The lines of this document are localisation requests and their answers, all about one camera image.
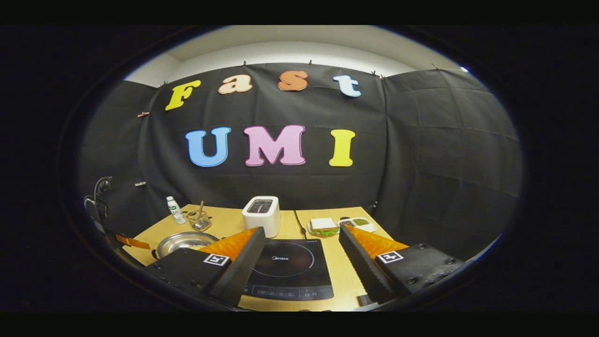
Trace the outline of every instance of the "metal bowl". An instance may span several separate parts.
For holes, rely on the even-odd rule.
[[[156,252],[160,258],[163,258],[179,248],[187,248],[189,246],[197,245],[207,246],[217,241],[218,239],[210,234],[198,233],[196,231],[186,231],[183,233],[173,234],[162,240],[158,244]]]

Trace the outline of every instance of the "yellow letter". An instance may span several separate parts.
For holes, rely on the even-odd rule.
[[[349,151],[352,144],[352,138],[356,134],[351,130],[332,130],[331,135],[335,138],[335,150],[333,158],[329,160],[331,166],[351,166],[353,160],[349,158]]]
[[[219,88],[219,93],[230,94],[231,92],[245,92],[252,88],[249,75],[235,75],[227,77],[223,80],[222,86]]]
[[[167,107],[164,109],[169,111],[171,109],[176,109],[183,105],[182,98],[187,98],[191,95],[192,87],[197,88],[202,82],[199,80],[195,80],[193,82],[185,83],[183,85],[178,85],[173,88],[173,95],[171,97],[171,102],[168,103]]]

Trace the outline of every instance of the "letter m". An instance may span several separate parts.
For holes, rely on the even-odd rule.
[[[261,166],[264,160],[260,157],[260,150],[274,164],[281,151],[283,158],[280,162],[284,165],[301,165],[305,163],[301,156],[301,134],[305,131],[302,125],[287,125],[279,134],[277,140],[273,140],[264,127],[249,127],[243,133],[247,134],[250,141],[250,156],[246,160],[247,166]]]

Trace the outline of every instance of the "cooktop control panel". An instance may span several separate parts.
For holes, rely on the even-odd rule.
[[[333,290],[330,285],[321,285],[320,287],[267,287],[264,285],[251,285],[246,286],[243,294],[281,300],[324,300],[333,297]]]

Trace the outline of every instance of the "power cord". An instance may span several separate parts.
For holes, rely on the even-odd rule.
[[[308,237],[305,235],[305,228],[304,228],[304,226],[302,226],[302,225],[301,225],[300,219],[298,218],[298,212],[296,212],[296,211],[294,210],[294,214],[295,214],[295,219],[298,221],[298,225],[299,225],[299,227],[301,228],[301,233],[304,235],[304,239],[306,239],[306,240],[307,240],[307,239],[308,239]]]
[[[96,185],[93,187],[93,204],[96,207],[96,214],[98,216],[98,219],[100,219],[100,211],[98,210],[98,198],[101,201],[101,205],[103,208],[102,213],[104,215],[104,218],[108,215],[108,207],[106,206],[104,201],[104,191],[108,187],[110,187],[111,180],[112,176],[102,177],[98,179],[98,181],[96,181]]]
[[[93,208],[96,210],[96,216],[98,217],[98,220],[100,220],[100,213],[98,212],[98,207],[96,206],[96,201],[92,200],[92,195],[86,195],[85,198],[83,198],[83,208],[85,208],[85,211],[87,211],[87,203],[90,202],[93,205]]]

